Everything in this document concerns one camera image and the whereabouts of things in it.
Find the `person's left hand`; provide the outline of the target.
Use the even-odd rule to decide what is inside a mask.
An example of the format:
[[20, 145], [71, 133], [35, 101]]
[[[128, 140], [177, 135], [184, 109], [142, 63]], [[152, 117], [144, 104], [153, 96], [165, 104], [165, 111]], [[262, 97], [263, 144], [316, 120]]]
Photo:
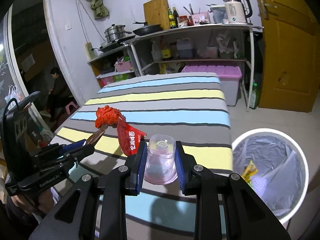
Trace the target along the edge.
[[29, 196], [15, 195], [11, 197], [13, 204], [27, 214], [39, 213], [39, 210], [47, 214], [54, 207], [53, 194], [50, 190], [41, 193], [34, 202]]

